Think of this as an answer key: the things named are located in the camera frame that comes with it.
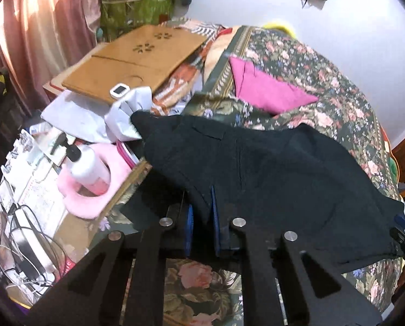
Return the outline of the floral green bedspread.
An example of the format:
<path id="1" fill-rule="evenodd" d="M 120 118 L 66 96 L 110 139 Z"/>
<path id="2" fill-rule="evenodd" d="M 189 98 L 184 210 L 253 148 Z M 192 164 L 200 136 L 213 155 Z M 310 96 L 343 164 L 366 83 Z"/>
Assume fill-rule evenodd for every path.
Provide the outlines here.
<path id="1" fill-rule="evenodd" d="M 230 56 L 252 62 L 278 81 L 292 84 L 314 95 L 318 101 L 278 115 L 256 108 L 236 98 Z M 235 127 L 255 130 L 285 130 L 306 124 L 341 143 L 355 158 L 372 184 L 385 196 L 401 201 L 397 193 L 396 162 L 390 141 L 364 94 L 324 56 L 311 47 L 278 30 L 236 26 L 224 30 L 210 48 L 203 68 L 203 88 L 186 105 L 185 114 L 201 115 Z M 114 208 L 106 210 L 98 223 L 91 247 L 113 229 L 136 228 L 142 218 L 130 217 L 136 193 L 142 193 L 149 179 L 156 179 L 148 163 L 136 166 L 126 190 Z M 402 259 L 384 259 L 353 272 L 342 274 L 379 311 L 391 305 Z M 243 325 L 243 303 L 238 274 L 219 270 L 217 285 L 207 289 L 214 301 L 191 306 L 191 300 L 179 297 L 177 283 L 166 292 L 163 325 L 190 325 L 193 316 L 218 312 L 213 325 Z"/>

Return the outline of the striped orange white blanket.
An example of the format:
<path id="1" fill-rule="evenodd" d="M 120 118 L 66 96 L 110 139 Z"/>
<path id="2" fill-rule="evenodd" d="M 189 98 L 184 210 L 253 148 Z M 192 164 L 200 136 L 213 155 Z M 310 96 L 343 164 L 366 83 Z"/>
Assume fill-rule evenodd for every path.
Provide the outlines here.
<path id="1" fill-rule="evenodd" d="M 226 28 L 221 24 L 205 23 L 191 18 L 175 18 L 163 22 L 161 26 L 205 37 L 202 45 L 187 57 L 152 95 L 151 112 L 154 115 L 177 115 L 184 110 L 194 95 L 193 88 L 202 75 L 208 52 Z"/>

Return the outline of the small white digital clock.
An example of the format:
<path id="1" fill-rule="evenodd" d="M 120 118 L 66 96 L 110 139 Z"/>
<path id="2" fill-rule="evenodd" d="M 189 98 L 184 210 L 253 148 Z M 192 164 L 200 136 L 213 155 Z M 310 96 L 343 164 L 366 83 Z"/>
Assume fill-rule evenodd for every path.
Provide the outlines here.
<path id="1" fill-rule="evenodd" d="M 113 99 L 119 100 L 123 98 L 125 95 L 127 95 L 127 93 L 130 92 L 130 90 L 131 88 L 128 85 L 118 83 L 109 90 L 109 94 Z"/>

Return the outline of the white pump lotion bottle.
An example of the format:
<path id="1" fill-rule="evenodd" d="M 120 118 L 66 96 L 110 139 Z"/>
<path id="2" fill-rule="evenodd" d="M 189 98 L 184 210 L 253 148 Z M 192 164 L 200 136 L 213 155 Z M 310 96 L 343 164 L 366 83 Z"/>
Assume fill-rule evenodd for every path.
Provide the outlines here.
<path id="1" fill-rule="evenodd" d="M 109 169 L 90 146 L 70 144 L 65 133 L 56 138 L 50 153 L 59 146 L 66 149 L 67 166 L 77 183 L 96 196 L 107 192 L 111 180 Z"/>

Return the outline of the green fabric storage box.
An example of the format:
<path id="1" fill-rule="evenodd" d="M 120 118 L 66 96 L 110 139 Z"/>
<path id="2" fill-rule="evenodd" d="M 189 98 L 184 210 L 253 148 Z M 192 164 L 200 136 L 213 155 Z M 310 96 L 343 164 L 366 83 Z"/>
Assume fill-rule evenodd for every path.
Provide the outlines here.
<path id="1" fill-rule="evenodd" d="M 106 42 L 146 24 L 158 25 L 173 14 L 174 0 L 102 0 L 100 28 Z"/>

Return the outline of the pink folded garment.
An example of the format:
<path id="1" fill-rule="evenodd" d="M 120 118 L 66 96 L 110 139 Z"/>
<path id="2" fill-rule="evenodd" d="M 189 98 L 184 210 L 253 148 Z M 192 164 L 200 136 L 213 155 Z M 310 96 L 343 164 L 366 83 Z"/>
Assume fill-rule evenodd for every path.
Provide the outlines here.
<path id="1" fill-rule="evenodd" d="M 231 56 L 229 63 L 236 98 L 270 114 L 278 115 L 318 101 L 316 96 L 301 88 L 278 81 L 257 69 L 250 61 Z"/>

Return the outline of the yellow curved bed rail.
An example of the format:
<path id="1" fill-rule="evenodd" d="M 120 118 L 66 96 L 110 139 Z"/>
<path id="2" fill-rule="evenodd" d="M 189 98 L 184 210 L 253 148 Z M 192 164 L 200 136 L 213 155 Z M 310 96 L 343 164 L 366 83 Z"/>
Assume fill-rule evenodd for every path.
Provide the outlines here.
<path id="1" fill-rule="evenodd" d="M 281 25 L 281 24 L 268 23 L 268 24 L 263 25 L 263 28 L 265 28 L 266 30 L 278 30 L 278 31 L 283 32 L 284 34 L 288 35 L 291 38 L 296 38 L 296 36 L 292 30 L 290 30 L 289 28 L 287 28 L 286 26 Z"/>

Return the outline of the bamboo lap desk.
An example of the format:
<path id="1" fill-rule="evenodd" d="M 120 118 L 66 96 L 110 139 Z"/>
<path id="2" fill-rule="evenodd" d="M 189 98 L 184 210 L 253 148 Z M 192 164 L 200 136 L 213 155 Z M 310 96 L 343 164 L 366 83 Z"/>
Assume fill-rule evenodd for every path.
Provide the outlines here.
<path id="1" fill-rule="evenodd" d="M 145 25 L 122 35 L 92 54 L 62 86 L 107 104 L 119 83 L 157 90 L 207 38 L 189 30 Z"/>

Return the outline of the pink brown curtain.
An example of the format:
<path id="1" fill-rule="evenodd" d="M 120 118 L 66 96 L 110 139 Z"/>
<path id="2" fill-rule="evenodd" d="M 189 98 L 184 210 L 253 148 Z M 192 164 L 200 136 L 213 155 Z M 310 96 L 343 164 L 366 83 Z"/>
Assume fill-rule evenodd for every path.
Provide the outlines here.
<path id="1" fill-rule="evenodd" d="M 99 0 L 0 0 L 0 68 L 22 104 L 44 108 L 43 85 L 96 45 Z"/>

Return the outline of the black pants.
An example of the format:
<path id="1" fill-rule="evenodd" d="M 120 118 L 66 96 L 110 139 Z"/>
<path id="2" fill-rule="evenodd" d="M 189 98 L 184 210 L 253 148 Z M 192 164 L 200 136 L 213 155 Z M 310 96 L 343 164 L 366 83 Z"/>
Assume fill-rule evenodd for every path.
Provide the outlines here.
<path id="1" fill-rule="evenodd" d="M 292 230 L 341 272 L 401 256 L 391 238 L 401 202 L 381 194 L 337 141 L 301 124 L 251 130 L 192 115 L 132 115 L 151 166 L 122 213 L 136 230 L 187 198 L 196 230 L 207 235 L 242 217 L 263 232 Z"/>

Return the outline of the white crumpled cloth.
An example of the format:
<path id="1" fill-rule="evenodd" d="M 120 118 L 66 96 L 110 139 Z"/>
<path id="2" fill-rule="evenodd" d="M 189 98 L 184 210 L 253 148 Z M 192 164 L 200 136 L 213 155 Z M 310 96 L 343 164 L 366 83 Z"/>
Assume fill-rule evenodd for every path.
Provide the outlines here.
<path id="1" fill-rule="evenodd" d="M 42 111 L 41 117 L 81 140 L 115 143 L 140 140 L 131 115 L 138 110 L 149 111 L 151 108 L 152 89 L 148 86 L 132 88 L 110 105 L 66 90 Z"/>

